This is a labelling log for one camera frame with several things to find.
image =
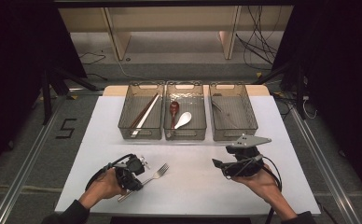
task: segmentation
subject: wooden spoon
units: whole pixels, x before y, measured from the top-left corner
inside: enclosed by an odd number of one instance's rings
[[[174,129],[175,126],[175,114],[180,109],[180,104],[177,101],[172,101],[170,104],[170,113],[172,114],[172,129]]]

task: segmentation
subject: human hand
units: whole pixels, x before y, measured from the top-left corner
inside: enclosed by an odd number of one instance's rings
[[[281,194],[274,178],[263,169],[253,176],[233,176],[231,179],[246,185],[267,203],[271,202],[271,197]]]
[[[277,187],[274,178],[263,169],[253,176],[233,176],[231,179],[246,185],[257,196],[269,203],[283,221],[297,217],[297,214]]]
[[[102,199],[110,199],[119,194],[125,195],[126,189],[118,184],[115,168],[110,168],[91,183],[88,190],[79,198],[79,202],[86,209],[91,209]]]

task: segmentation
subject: fork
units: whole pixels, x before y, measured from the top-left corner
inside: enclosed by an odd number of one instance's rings
[[[161,168],[151,178],[149,178],[143,182],[143,185],[147,184],[149,181],[151,181],[153,179],[161,178],[168,169],[169,169],[169,165],[167,163],[164,163],[164,165],[162,165]],[[120,202],[120,203],[123,202],[123,200],[125,200],[126,198],[131,196],[133,193],[135,193],[134,190],[129,190],[125,195],[122,195],[118,198],[118,202]]]

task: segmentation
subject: kitchen utensil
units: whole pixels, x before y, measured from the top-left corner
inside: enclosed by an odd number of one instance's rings
[[[178,113],[179,109],[180,104],[177,101],[172,101],[170,104],[170,113],[172,114],[172,129],[174,129],[175,126],[175,114]]]
[[[146,105],[146,107],[144,107],[144,109],[140,112],[140,114],[138,114],[137,118],[135,118],[135,120],[132,122],[131,128],[135,128],[135,126],[137,125],[137,123],[141,120],[141,118],[144,116],[144,114],[147,112],[147,110],[149,109],[149,107],[151,106],[152,102],[154,102],[155,97],[158,95],[158,93],[156,93],[152,99],[148,102],[148,104]]]
[[[149,106],[149,109],[146,111],[146,113],[144,114],[144,116],[141,118],[140,122],[138,123],[137,125],[137,129],[141,128],[144,124],[144,122],[146,122],[146,118],[148,117],[149,113],[151,112],[152,110],[152,107],[154,107],[155,103],[157,102],[159,96],[157,95],[154,99],[154,101],[152,102],[152,104]],[[136,135],[138,134],[138,131],[134,131],[132,132],[132,137],[135,137]]]
[[[216,102],[211,101],[211,104],[221,113],[222,117],[228,122],[233,128],[237,129],[237,125],[230,119],[230,113],[226,113]]]
[[[159,179],[161,178],[164,173],[166,173],[166,171],[169,169],[169,165],[167,163],[164,163],[164,165],[161,166],[161,168],[148,180],[143,182],[143,185],[147,184],[149,181],[153,180],[153,179]],[[125,195],[122,195],[118,198],[118,202],[123,202],[126,198],[128,198],[129,196],[131,196],[134,193],[134,190],[129,190]]]
[[[192,114],[189,112],[185,112],[181,115],[180,119],[178,120],[177,124],[174,126],[175,129],[178,129],[179,127],[186,125],[190,120],[192,119]]]

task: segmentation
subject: white spoon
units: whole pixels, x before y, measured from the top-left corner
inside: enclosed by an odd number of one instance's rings
[[[177,124],[175,124],[174,128],[177,129],[187,124],[188,122],[190,122],[191,119],[192,115],[189,112],[185,112],[184,114],[181,115],[180,119],[178,120]]]

